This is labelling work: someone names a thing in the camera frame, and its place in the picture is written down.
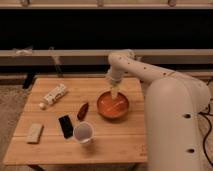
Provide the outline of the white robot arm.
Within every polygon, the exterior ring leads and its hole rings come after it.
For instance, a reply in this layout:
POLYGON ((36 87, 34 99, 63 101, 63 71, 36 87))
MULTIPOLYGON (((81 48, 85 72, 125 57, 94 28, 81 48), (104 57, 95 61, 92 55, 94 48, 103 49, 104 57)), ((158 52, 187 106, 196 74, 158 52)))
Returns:
POLYGON ((128 72, 148 85, 145 123, 148 171, 205 171, 197 115, 211 99, 205 82, 135 59, 132 50, 108 55, 111 85, 128 72))

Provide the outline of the pale translucent gripper finger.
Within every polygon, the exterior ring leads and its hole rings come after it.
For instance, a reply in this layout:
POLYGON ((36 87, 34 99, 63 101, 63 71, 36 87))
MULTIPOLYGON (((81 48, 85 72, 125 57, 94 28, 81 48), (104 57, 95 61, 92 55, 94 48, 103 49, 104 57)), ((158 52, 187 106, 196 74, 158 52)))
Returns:
POLYGON ((119 93, 119 86, 113 85, 110 89, 110 92, 111 92, 112 99, 115 100, 118 96, 118 93, 119 93))

